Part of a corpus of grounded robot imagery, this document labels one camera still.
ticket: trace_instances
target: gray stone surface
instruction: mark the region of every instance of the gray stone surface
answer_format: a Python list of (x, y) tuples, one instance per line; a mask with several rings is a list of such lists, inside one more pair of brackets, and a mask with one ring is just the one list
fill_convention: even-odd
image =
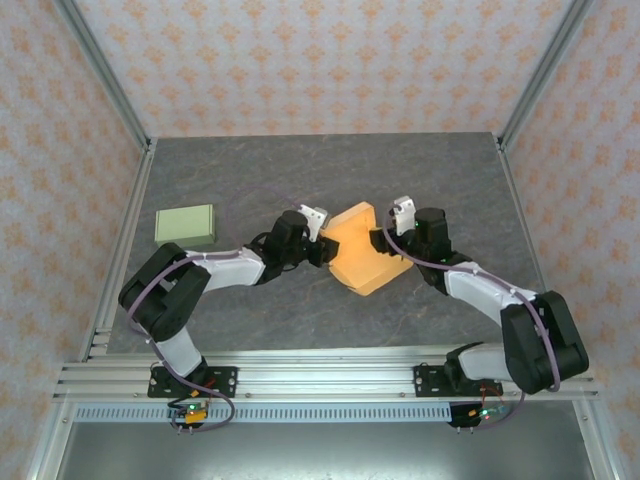
[[(390, 201), (444, 208), (454, 248), (522, 287), (538, 288), (533, 261), (489, 133), (376, 134), (163, 139), (127, 266), (127, 278), (155, 251), (157, 210), (212, 203), (218, 241), (238, 246), (271, 229), (287, 203), (251, 185), (338, 214), (367, 201), (378, 223)], [(223, 211), (236, 191), (246, 188)], [(498, 327), (466, 304), (429, 288), (411, 269), (368, 297), (329, 271), (301, 265), (259, 287), (204, 295), (189, 322), (210, 350), (375, 347), (497, 341)], [(109, 353), (146, 352), (120, 310)]]

